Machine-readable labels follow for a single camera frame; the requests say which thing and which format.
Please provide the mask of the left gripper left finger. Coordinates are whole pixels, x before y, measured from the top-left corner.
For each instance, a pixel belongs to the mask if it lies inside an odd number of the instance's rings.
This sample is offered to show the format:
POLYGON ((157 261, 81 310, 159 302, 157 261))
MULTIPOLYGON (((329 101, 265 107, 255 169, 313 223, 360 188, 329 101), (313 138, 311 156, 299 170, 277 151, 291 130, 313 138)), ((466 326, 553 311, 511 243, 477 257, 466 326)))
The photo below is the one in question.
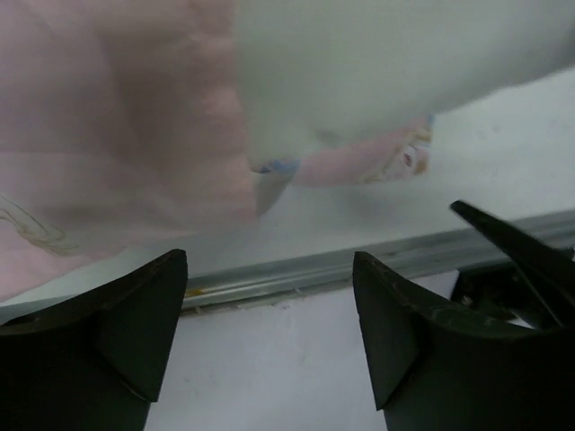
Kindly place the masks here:
POLYGON ((188 282, 173 250, 1 327, 3 430, 142 430, 188 282))

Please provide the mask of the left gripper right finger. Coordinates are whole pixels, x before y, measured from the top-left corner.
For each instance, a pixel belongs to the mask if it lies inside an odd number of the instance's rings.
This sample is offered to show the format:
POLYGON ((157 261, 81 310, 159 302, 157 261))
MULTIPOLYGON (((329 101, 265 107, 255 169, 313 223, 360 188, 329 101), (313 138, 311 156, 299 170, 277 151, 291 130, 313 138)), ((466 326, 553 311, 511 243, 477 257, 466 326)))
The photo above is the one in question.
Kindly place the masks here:
POLYGON ((365 252, 354 257, 353 292, 388 429, 573 429, 573 330, 469 310, 365 252))

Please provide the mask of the pink and purple Frozen pillowcase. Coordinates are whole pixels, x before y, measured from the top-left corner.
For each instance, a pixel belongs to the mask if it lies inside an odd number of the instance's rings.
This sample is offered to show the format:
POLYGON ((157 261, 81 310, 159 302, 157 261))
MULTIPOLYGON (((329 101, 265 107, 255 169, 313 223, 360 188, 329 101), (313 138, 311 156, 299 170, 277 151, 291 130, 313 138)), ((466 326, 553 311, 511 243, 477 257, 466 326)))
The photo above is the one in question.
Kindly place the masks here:
POLYGON ((256 147, 234 1, 1 4, 1 297, 127 247, 249 223, 291 184, 427 170, 432 117, 335 146, 256 147))

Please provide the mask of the white pillow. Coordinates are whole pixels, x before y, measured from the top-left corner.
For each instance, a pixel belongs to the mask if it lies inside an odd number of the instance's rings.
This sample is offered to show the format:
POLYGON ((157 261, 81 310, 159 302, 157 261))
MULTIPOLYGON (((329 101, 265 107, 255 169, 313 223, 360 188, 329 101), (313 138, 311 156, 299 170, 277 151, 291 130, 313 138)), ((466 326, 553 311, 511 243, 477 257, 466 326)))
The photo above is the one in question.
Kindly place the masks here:
POLYGON ((252 165, 441 114, 574 63, 571 1, 241 1, 252 165))

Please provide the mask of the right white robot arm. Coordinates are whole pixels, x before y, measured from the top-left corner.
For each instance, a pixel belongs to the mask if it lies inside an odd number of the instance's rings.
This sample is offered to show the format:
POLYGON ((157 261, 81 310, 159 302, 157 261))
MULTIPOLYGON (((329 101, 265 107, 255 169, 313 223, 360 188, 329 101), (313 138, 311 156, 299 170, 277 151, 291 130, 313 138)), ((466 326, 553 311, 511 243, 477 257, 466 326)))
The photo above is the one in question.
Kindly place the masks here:
POLYGON ((574 251, 555 249, 463 200, 450 209, 506 258, 459 270, 450 300, 532 328, 574 328, 574 251))

